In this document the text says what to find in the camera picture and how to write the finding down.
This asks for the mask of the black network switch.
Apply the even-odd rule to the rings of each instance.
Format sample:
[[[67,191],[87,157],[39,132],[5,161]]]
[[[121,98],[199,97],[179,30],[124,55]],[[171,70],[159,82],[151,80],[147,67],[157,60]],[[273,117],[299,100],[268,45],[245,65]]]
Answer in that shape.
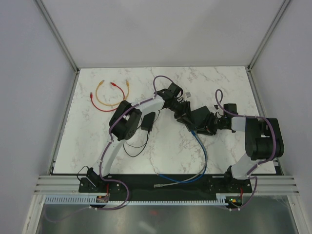
[[[187,125],[187,129],[189,131],[205,131],[206,130],[206,122],[209,118],[210,111],[207,106],[203,106],[192,110],[191,114],[191,123]]]

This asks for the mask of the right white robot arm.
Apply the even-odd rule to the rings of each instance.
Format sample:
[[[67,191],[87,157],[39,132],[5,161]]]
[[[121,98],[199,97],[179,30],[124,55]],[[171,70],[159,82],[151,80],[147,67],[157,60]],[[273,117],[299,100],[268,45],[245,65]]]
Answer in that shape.
[[[234,103],[223,105],[221,117],[206,106],[193,111],[192,115],[199,134],[213,136],[218,130],[245,133],[245,153],[227,169],[223,179],[223,187],[228,192],[235,192],[241,185],[240,180],[248,179],[260,165],[284,154],[285,147],[276,118],[240,117]]]

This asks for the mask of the black power adapter with cord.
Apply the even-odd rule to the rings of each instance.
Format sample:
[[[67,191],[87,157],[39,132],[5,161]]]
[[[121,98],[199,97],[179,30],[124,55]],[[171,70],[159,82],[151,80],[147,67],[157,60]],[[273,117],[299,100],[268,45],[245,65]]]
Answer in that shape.
[[[149,141],[150,133],[153,129],[154,123],[159,118],[159,114],[160,114],[160,111],[158,112],[158,115],[156,115],[155,112],[151,112],[151,113],[145,115],[143,118],[141,118],[141,123],[137,127],[137,130],[141,129],[141,130],[147,132],[146,140],[145,140],[144,144],[142,144],[141,146],[134,146],[134,145],[130,145],[128,142],[125,142],[123,144],[123,149],[124,149],[127,156],[135,158],[135,157],[139,156],[145,150],[145,148],[148,144],[148,141]],[[131,148],[134,148],[134,149],[140,149],[140,151],[138,153],[132,155],[127,151],[126,145],[131,147]]]

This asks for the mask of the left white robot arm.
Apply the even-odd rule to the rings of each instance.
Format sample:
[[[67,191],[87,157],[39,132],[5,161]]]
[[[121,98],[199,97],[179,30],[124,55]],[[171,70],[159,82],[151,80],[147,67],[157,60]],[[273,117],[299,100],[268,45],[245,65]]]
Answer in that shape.
[[[97,167],[87,168],[86,177],[80,179],[78,191],[102,193],[110,183],[125,184],[109,178],[108,175],[122,145],[134,136],[140,119],[145,118],[146,115],[169,109],[173,111],[177,122],[184,124],[188,130],[196,132],[197,126],[195,116],[191,112],[190,102],[181,101],[182,95],[182,88],[171,84],[169,88],[155,91],[151,98],[136,104],[122,101],[109,121],[109,141],[96,163]]]

